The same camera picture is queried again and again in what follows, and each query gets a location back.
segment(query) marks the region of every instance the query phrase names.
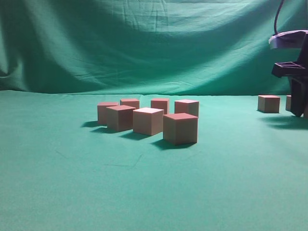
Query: cube top face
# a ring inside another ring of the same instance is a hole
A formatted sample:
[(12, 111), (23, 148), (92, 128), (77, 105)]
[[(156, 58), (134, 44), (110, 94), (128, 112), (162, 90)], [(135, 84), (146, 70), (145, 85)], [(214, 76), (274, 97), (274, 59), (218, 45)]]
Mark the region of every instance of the cube top face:
[(177, 114), (168, 114), (164, 115), (165, 117), (174, 119), (174, 120), (180, 120), (180, 119), (198, 119), (198, 117), (187, 114), (187, 113), (177, 113)]
[(116, 111), (122, 111), (122, 110), (135, 110), (135, 107), (126, 106), (126, 105), (120, 105), (120, 106), (112, 106), (108, 107), (109, 109), (116, 110)]
[(151, 101), (169, 101), (169, 99), (168, 98), (154, 98), (154, 99), (152, 99)]
[(142, 112), (142, 113), (156, 113), (156, 112), (162, 112), (163, 109), (156, 109), (156, 108), (149, 108), (149, 107), (143, 107), (137, 110), (134, 110), (134, 112)]
[(106, 107), (111, 107), (111, 106), (118, 106), (119, 103), (117, 102), (100, 102), (98, 106), (106, 106)]
[(180, 102), (180, 103), (196, 103), (199, 102), (197, 100), (175, 100), (175, 102)]
[(135, 102), (139, 101), (138, 99), (121, 99), (121, 102)]
[(276, 95), (259, 95), (259, 97), (262, 97), (262, 98), (274, 98), (274, 99), (280, 98), (279, 96), (276, 96)]

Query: black cable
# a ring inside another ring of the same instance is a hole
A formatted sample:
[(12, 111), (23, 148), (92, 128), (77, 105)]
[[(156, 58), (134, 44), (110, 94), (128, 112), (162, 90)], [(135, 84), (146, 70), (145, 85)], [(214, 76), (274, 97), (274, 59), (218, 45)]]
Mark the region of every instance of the black cable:
[(278, 15), (279, 15), (279, 12), (280, 12), (280, 10), (282, 8), (283, 3), (284, 3), (284, 0), (281, 0), (280, 5), (279, 5), (278, 10), (277, 10), (277, 13), (276, 13), (275, 22), (274, 22), (274, 32), (275, 32), (275, 35), (278, 34), (278, 32), (277, 32), (277, 20), (278, 20)]

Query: green cloth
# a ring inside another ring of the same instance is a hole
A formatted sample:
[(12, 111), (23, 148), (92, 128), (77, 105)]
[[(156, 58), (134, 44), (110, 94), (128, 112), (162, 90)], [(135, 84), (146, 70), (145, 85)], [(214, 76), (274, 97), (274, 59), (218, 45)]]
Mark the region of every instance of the green cloth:
[[(0, 0), (0, 89), (43, 93), (285, 94), (268, 39), (280, 0)], [(285, 1), (278, 31), (307, 28)]]
[[(96, 124), (101, 101), (200, 101), (198, 143)], [(0, 91), (1, 231), (307, 231), (308, 120), (257, 96)]]

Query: wooden block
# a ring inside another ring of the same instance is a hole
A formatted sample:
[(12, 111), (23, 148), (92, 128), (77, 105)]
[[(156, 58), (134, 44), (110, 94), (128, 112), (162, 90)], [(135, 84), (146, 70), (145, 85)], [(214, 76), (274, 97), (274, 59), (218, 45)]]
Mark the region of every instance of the wooden block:
[(118, 106), (117, 102), (101, 102), (97, 105), (97, 123), (105, 125), (107, 124), (106, 107)]
[(133, 131), (145, 135), (155, 135), (163, 131), (163, 109), (140, 108), (133, 111)]
[(116, 131), (125, 131), (133, 128), (134, 107), (120, 105), (106, 107), (107, 127)]
[(168, 114), (163, 117), (163, 138), (174, 144), (197, 143), (198, 117), (187, 113)]
[(275, 95), (259, 95), (258, 110), (264, 113), (279, 113), (280, 97)]
[(199, 101), (197, 100), (176, 100), (174, 102), (174, 113), (187, 113), (199, 116)]
[(287, 95), (286, 101), (285, 101), (285, 109), (286, 111), (291, 110), (291, 96)]
[(151, 108), (163, 109), (164, 114), (169, 114), (169, 99), (155, 98), (151, 100)]
[(121, 99), (120, 105), (127, 105), (139, 109), (140, 101), (138, 99)]

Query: green fabric background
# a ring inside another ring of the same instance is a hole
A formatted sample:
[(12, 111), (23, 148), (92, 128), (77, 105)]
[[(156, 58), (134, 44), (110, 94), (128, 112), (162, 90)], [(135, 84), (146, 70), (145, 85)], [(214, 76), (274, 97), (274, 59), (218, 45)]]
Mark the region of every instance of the green fabric background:
[[(285, 94), (271, 51), (280, 0), (0, 0), (0, 89), (44, 93)], [(307, 28), (285, 1), (278, 30)]]

